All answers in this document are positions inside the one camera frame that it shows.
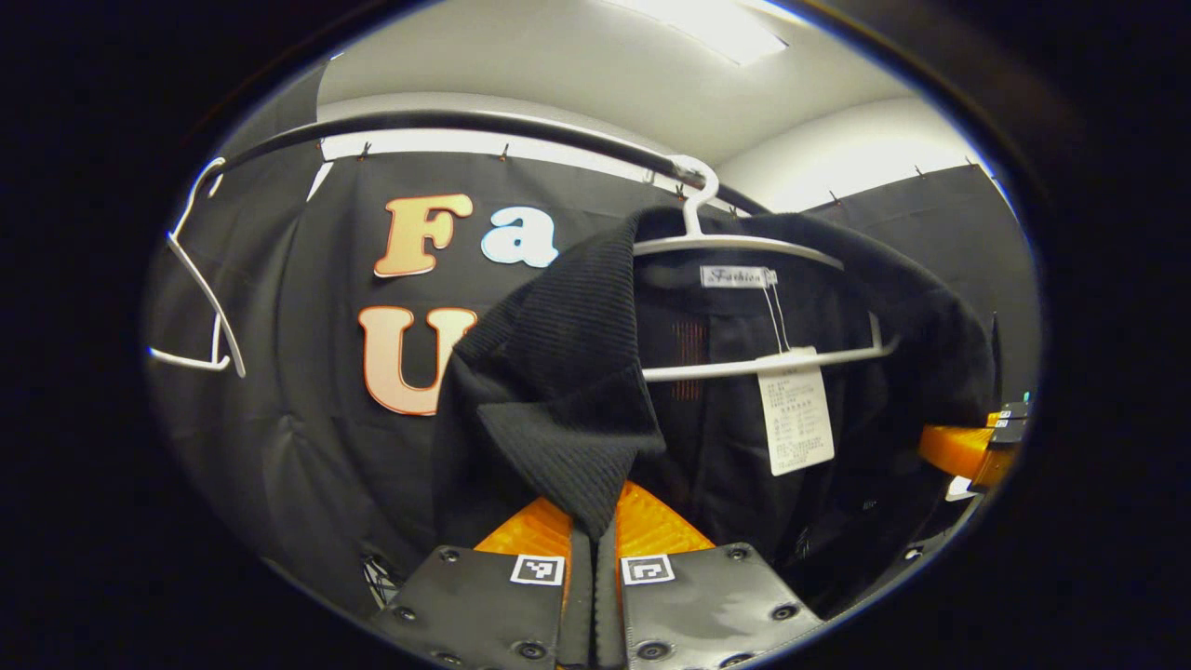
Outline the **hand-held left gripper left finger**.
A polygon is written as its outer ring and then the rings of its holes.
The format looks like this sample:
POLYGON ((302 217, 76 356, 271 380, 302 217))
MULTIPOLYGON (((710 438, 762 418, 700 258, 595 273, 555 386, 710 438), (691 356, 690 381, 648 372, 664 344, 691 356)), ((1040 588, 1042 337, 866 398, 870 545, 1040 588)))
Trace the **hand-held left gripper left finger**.
POLYGON ((442 544, 372 627, 439 670, 587 670, 590 539, 540 499, 473 547, 442 544))

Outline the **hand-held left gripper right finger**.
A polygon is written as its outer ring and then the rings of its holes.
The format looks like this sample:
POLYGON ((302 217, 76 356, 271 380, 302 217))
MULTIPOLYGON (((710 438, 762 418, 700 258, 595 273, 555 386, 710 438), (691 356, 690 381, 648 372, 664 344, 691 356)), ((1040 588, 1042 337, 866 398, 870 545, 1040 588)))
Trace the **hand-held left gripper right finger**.
POLYGON ((752 544, 713 544, 643 487, 622 488, 596 559, 599 670, 759 666, 824 627, 752 544))

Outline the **black jacket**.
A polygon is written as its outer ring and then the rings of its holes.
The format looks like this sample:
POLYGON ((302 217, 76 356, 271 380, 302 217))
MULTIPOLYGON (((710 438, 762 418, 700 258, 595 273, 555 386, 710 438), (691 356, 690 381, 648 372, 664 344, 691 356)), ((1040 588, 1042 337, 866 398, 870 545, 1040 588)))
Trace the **black jacket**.
POLYGON ((709 220, 715 234, 812 248, 636 256, 682 230, 650 208, 580 242, 455 344, 429 453, 430 540, 474 546, 537 499, 607 530, 637 483, 713 544, 748 543, 822 618, 885 572, 941 503, 919 458, 928 425, 983 427, 997 405, 987 324, 949 286, 873 238, 805 215, 709 220), (898 346, 822 369, 834 453, 777 474, 757 376, 649 384, 643 370, 757 361, 780 344, 898 346))

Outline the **white plastic clothes hanger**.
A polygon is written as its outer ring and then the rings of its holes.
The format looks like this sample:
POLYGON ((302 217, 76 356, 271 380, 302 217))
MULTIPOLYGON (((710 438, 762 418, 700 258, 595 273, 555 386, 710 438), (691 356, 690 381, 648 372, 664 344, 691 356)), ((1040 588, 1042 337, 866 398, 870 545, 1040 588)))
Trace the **white plastic clothes hanger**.
MULTIPOLYGON (((837 270, 843 270, 842 261, 834 256, 821 253, 812 248, 792 245, 792 243, 771 240, 766 237, 748 234, 707 234, 703 232, 699 221, 699 208, 710 203, 718 196, 721 179, 710 165, 701 159, 688 155, 668 155, 666 157, 674 170, 674 179, 690 187, 696 188, 696 194, 682 203, 684 234, 660 238, 660 240, 638 242, 634 245, 635 256, 648 256, 656 253, 676 253, 676 251, 691 251, 701 249, 735 248, 750 251, 766 251, 766 253, 785 253, 799 256, 803 259, 816 261, 819 264, 828 264, 837 270)), ((701 364, 694 367, 679 368, 647 368, 643 369, 644 382, 680 382, 690 378, 723 378, 730 376, 749 376, 760 372, 787 372, 787 370, 807 368, 828 368, 844 364, 844 362, 880 359, 893 355, 902 346, 902 336, 890 333, 885 338, 879 319, 875 314, 869 314, 871 340, 869 347, 843 349, 843 351, 825 355, 796 355, 782 349, 775 356, 767 359, 718 362, 718 364, 701 364)))
POLYGON ((200 194, 208 179, 214 179, 217 184, 222 183, 222 170, 227 167, 229 161, 222 156, 212 158, 207 165, 204 165, 200 173, 197 174, 197 179, 193 180, 186 199, 183 199, 182 212, 172 228, 167 228, 166 232, 167 249, 174 255, 175 259, 179 259, 183 271, 191 276, 193 283, 202 293, 208 308, 213 311, 208 357, 207 359, 195 359, 195 357, 168 353, 163 349, 152 346, 146 347, 146 352, 150 359, 160 361, 163 364, 175 368, 207 370, 207 372, 220 372, 220 370, 231 368, 235 376, 247 378, 247 361, 244 361, 239 342, 237 340, 237 336, 235 336, 233 324, 230 323, 226 309, 222 306, 220 298, 213 292, 212 286, 208 284, 208 281, 204 277, 194 259, 191 258, 191 253, 183 250, 180 242, 183 225, 191 220, 194 211, 197 195, 200 194))

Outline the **black clothes rack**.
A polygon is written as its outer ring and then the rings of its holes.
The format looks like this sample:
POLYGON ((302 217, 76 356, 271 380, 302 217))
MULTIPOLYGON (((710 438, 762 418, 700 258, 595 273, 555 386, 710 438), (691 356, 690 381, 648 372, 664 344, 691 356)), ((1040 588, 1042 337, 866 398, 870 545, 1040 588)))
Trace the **black clothes rack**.
POLYGON ((405 129, 480 131, 515 136, 519 139, 551 140, 553 143, 566 145, 566 148, 587 150, 591 154, 621 159, 625 164, 638 165, 690 187, 705 184, 701 171, 681 167, 673 158, 657 154, 650 148, 641 148, 641 145, 634 144, 630 140, 615 139, 615 137, 607 133, 563 126, 563 124, 553 123, 553 120, 541 120, 517 114, 501 114, 501 112, 450 109, 374 112, 374 114, 320 120, 320 123, 289 129, 272 136, 272 139, 260 140, 252 148, 244 150, 242 154, 233 155, 231 158, 214 161, 208 174, 199 179, 198 182, 201 183, 204 180, 216 177, 216 175, 226 170, 244 165, 249 161, 278 152, 278 150, 293 148, 293 145, 303 144, 306 140, 324 140, 328 137, 339 134, 405 129))

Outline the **black backdrop cloth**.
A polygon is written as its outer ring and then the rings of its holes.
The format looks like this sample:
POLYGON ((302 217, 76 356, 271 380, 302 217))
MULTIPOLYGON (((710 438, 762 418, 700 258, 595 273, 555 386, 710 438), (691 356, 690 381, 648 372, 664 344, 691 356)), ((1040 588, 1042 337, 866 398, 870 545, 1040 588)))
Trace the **black backdrop cloth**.
MULTIPOLYGON (((320 123, 324 77, 316 67, 268 95, 214 157, 320 123)), ((696 192, 551 140, 450 129, 306 140, 208 179, 180 242, 220 298, 248 374, 148 356, 167 443, 255 552, 347 610, 381 610, 442 546, 430 540, 429 449, 455 344, 559 255, 644 209, 682 215, 696 192)), ((1037 267, 983 167, 798 215, 866 234, 942 280, 987 324, 994 411, 1035 397, 1037 267)), ((166 242, 146 347, 207 359, 212 319, 166 242)), ((811 408, 822 369, 754 374, 777 474, 834 453, 811 408)))

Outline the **ceiling light panel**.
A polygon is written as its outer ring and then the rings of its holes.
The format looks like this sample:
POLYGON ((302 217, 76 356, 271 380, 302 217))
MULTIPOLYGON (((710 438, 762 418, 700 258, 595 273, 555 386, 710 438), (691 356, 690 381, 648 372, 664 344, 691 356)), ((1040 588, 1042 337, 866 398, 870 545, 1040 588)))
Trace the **ceiling light panel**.
POLYGON ((687 35, 737 65, 782 54, 790 44, 732 0, 603 0, 687 35))

